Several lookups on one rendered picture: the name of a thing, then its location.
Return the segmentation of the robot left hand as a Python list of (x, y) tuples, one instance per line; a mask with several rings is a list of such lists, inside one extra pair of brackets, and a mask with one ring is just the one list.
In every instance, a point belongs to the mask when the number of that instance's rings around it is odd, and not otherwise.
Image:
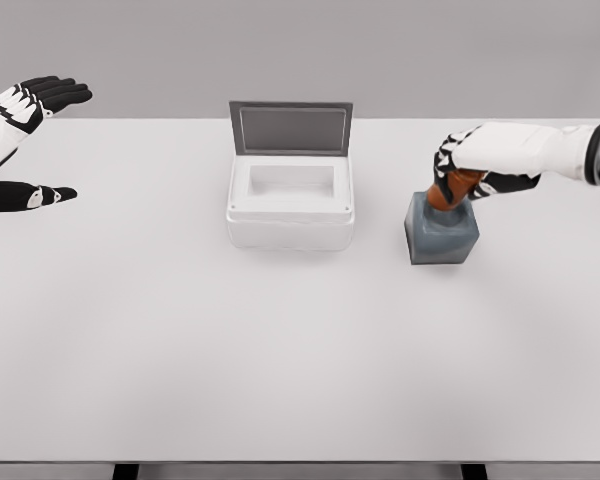
[[(57, 76), (25, 80), (0, 93), (0, 167), (16, 154), (45, 119), (92, 97), (86, 84)], [(0, 181), (0, 213), (36, 210), (77, 196), (77, 191), (70, 187)]]

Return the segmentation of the white box with grey lid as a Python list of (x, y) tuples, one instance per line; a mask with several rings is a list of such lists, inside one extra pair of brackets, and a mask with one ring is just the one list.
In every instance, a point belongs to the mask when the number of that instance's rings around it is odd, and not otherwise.
[(229, 103), (226, 223), (243, 249), (342, 251), (353, 237), (350, 102)]

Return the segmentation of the brown wooden stamp handle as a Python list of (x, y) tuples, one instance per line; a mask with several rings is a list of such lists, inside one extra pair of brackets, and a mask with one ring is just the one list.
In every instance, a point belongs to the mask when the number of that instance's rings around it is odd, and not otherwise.
[(426, 199), (439, 211), (456, 208), (485, 176), (482, 171), (459, 169), (447, 174), (442, 185), (434, 183), (428, 189)]

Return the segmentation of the grey square stamp base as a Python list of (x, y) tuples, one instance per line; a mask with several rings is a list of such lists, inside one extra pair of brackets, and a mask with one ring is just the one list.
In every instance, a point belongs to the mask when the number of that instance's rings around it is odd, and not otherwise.
[(425, 192), (412, 195), (404, 228), (412, 265), (462, 264), (480, 235), (469, 200), (441, 211), (429, 204)]

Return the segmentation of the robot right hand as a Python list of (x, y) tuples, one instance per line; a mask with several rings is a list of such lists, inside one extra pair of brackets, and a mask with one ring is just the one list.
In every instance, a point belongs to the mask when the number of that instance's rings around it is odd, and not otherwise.
[(476, 200), (494, 194), (515, 193), (537, 186), (544, 171), (541, 150), (558, 129), (541, 125), (486, 122), (448, 135), (434, 154), (434, 181), (467, 169), (485, 176), (467, 195)]

